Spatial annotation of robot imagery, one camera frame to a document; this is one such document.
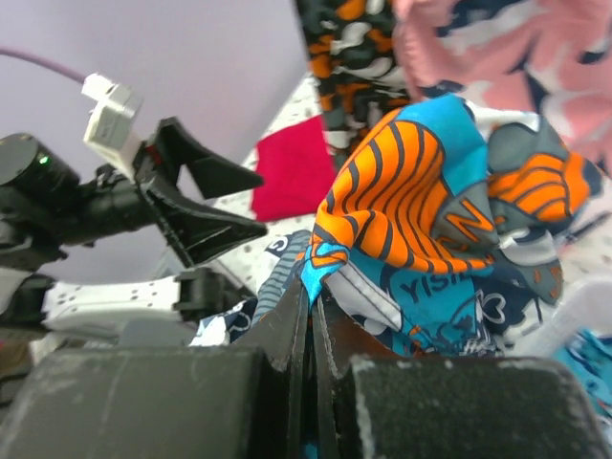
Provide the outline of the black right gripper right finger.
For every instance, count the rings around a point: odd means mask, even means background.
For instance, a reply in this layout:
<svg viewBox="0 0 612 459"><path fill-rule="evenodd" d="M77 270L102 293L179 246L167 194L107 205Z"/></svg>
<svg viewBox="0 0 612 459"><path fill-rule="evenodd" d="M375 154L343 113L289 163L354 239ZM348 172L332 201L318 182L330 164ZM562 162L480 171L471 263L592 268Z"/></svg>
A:
<svg viewBox="0 0 612 459"><path fill-rule="evenodd" d="M313 307L317 373L317 430L321 458L361 458L351 357L362 347L363 330L329 295Z"/></svg>

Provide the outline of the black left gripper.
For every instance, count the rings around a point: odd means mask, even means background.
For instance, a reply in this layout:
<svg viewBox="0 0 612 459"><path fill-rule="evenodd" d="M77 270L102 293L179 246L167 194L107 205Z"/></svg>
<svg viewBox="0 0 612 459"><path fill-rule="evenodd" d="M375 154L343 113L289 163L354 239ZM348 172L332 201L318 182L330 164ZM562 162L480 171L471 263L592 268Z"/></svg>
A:
<svg viewBox="0 0 612 459"><path fill-rule="evenodd" d="M264 183L257 173L200 144L177 118L164 119L153 138L141 145L132 179L110 164L97 170L96 228L139 230L155 225L187 268L268 234L262 223L154 186L160 171L177 185L183 166L205 199L251 190Z"/></svg>

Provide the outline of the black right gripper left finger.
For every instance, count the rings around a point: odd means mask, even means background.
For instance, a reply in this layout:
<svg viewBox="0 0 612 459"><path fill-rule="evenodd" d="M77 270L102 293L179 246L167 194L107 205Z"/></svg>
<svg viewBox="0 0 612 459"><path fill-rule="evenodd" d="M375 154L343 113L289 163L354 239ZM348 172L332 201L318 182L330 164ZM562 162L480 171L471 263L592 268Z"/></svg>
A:
<svg viewBox="0 0 612 459"><path fill-rule="evenodd" d="M234 345L261 355L248 458L298 458L302 436L309 298L296 278L276 307Z"/></svg>

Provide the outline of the blue orange patterned shorts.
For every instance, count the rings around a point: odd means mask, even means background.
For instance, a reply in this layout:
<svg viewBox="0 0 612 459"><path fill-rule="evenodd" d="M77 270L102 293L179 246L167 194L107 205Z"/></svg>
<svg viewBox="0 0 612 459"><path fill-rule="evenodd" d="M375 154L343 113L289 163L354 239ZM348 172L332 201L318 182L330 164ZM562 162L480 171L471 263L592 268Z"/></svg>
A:
<svg viewBox="0 0 612 459"><path fill-rule="evenodd" d="M509 356L562 297L562 248L610 211L610 180L538 114L453 95L398 108L312 226L260 254L256 298L202 320L193 344L231 342L299 278L400 355Z"/></svg>

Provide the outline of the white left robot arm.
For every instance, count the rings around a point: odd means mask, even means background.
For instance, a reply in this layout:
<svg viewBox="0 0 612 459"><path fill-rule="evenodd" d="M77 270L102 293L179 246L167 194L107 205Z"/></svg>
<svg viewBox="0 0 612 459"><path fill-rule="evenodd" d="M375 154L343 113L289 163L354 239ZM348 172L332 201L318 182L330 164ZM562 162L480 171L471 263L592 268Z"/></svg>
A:
<svg viewBox="0 0 612 459"><path fill-rule="evenodd" d="M255 172L198 143L175 119L137 142L135 175L114 166L94 180L78 174L39 139L1 141L1 337L39 339L50 332L112 341L134 320L195 322L236 300L207 262L264 236L265 225L193 202L178 188L182 170L205 200L261 186ZM178 275L142 283L77 285L41 268L66 248L156 227L184 266Z"/></svg>

